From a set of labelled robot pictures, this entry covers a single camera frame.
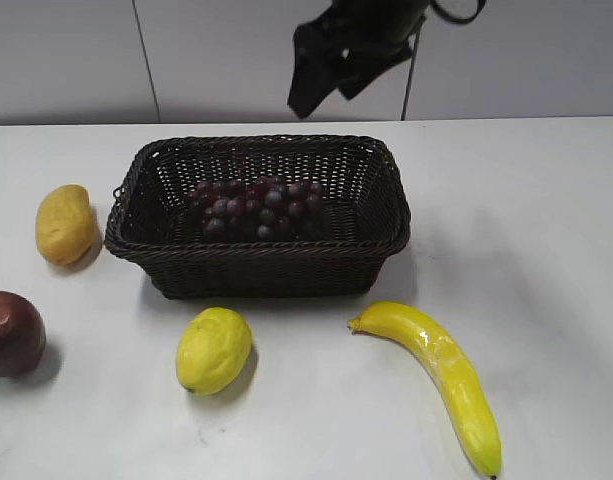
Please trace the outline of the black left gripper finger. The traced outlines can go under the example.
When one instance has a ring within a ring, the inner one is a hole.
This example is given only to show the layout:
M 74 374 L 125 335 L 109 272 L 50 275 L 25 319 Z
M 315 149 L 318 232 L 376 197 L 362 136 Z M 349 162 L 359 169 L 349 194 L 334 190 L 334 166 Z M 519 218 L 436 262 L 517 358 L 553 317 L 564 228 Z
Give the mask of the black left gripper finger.
M 297 26 L 293 34 L 294 69 L 287 105 L 299 119 L 308 118 L 335 90 L 346 100 L 343 74 L 349 23 L 315 19 Z

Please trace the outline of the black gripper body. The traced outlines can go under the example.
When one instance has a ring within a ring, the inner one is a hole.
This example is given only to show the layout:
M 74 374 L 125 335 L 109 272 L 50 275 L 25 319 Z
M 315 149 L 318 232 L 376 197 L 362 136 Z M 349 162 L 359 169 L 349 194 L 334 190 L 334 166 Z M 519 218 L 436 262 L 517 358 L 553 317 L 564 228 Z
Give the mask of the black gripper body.
M 386 52 L 408 43 L 429 6 L 419 0 L 333 1 L 317 27 L 342 49 Z

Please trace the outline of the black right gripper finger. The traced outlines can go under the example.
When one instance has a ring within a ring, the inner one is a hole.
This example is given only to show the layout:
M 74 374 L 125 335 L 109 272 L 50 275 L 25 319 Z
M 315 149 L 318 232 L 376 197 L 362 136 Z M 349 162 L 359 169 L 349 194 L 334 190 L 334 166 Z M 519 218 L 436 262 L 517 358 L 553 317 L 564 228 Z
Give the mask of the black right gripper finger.
M 345 99 L 354 99 L 381 75 L 411 57 L 410 47 L 389 54 L 351 50 L 342 62 L 342 78 L 337 89 Z

